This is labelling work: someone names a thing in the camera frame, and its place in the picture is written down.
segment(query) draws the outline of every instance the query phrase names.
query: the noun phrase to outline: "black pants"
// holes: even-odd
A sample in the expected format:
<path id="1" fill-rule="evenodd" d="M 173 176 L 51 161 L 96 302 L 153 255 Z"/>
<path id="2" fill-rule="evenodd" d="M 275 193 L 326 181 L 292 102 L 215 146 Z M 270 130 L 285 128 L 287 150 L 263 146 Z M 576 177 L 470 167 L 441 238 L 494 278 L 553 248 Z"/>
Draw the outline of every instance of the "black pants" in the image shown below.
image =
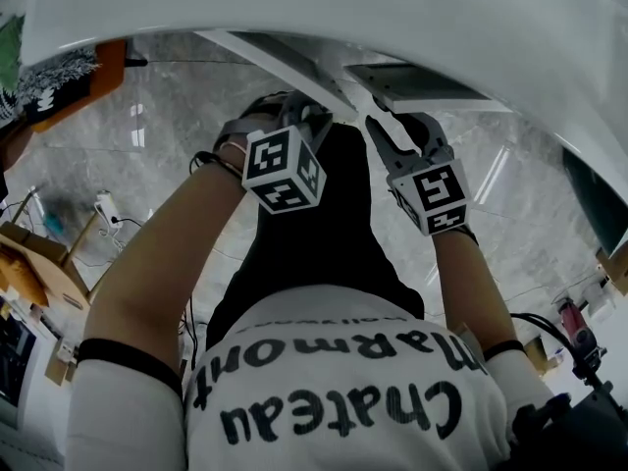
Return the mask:
<path id="1" fill-rule="evenodd" d="M 262 298 L 310 285 L 359 289 L 423 319 L 421 296 L 398 279 L 371 230 L 361 132 L 334 124 L 316 156 L 327 173 L 321 203 L 280 215 L 260 206 L 255 240 L 208 324 L 207 348 Z"/>

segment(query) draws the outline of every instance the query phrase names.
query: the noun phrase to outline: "gray marble surface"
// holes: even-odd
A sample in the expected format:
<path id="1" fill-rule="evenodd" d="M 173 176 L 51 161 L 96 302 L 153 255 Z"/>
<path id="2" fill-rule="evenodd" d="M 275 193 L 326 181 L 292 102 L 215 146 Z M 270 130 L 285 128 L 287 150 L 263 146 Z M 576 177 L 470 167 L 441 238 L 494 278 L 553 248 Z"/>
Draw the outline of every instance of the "gray marble surface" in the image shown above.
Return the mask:
<path id="1" fill-rule="evenodd" d="M 380 112 L 370 96 L 342 73 L 342 65 L 364 57 L 377 60 L 379 55 L 342 44 L 287 42 L 305 48 L 313 59 L 318 57 L 319 64 L 339 79 L 360 112 L 360 127 L 371 114 L 400 146 L 410 148 L 396 121 Z M 145 221 L 183 182 L 193 153 L 211 148 L 225 121 L 258 96 L 285 87 L 195 35 L 143 35 L 134 43 L 137 52 L 150 60 L 148 67 L 127 70 L 124 85 L 113 94 L 38 135 L 20 163 L 6 174 L 7 202 L 22 199 L 32 185 L 40 187 L 45 209 L 63 225 L 63 232 L 54 236 L 67 244 L 89 218 L 100 189 L 112 192 L 123 216 Z M 596 272 L 598 244 L 561 170 L 558 143 L 515 114 L 432 115 L 463 162 L 476 196 L 471 226 L 508 306 L 550 316 L 550 303 L 567 289 L 580 296 Z M 143 146 L 134 139 L 134 131 L 143 133 Z M 386 170 L 368 138 L 367 145 L 375 236 L 401 280 L 423 295 L 427 318 L 443 322 L 432 243 L 397 208 L 388 192 Z M 31 206 L 30 212 L 41 231 L 37 208 Z M 256 215 L 256 204 L 247 196 L 219 237 L 194 292 L 197 322 L 210 318 L 246 255 Z M 134 225 L 125 224 L 119 239 L 128 240 L 135 231 Z M 116 254 L 108 237 L 97 230 L 91 233 L 77 263 L 89 285 Z M 64 326 L 80 330 L 76 316 L 65 319 Z M 522 339 L 533 334 L 525 327 L 519 331 Z"/>

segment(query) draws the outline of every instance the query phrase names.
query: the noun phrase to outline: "person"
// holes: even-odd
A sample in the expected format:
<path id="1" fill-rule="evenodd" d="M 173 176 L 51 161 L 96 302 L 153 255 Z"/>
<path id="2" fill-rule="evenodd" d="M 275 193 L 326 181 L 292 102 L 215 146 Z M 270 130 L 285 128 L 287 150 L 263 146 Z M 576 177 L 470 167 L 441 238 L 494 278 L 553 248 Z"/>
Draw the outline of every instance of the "person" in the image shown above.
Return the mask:
<path id="1" fill-rule="evenodd" d="M 258 100 L 242 120 L 271 127 L 286 96 Z M 371 231 L 366 144 L 350 126 L 333 125 L 318 149 L 327 173 L 318 207 L 260 207 L 183 396 L 180 319 L 245 194 L 244 135 L 219 143 L 95 298 L 67 468 L 490 469 L 507 459 L 517 409 L 542 406 L 551 392 L 468 229 L 432 237 L 447 330 L 423 320 L 420 295 Z"/>

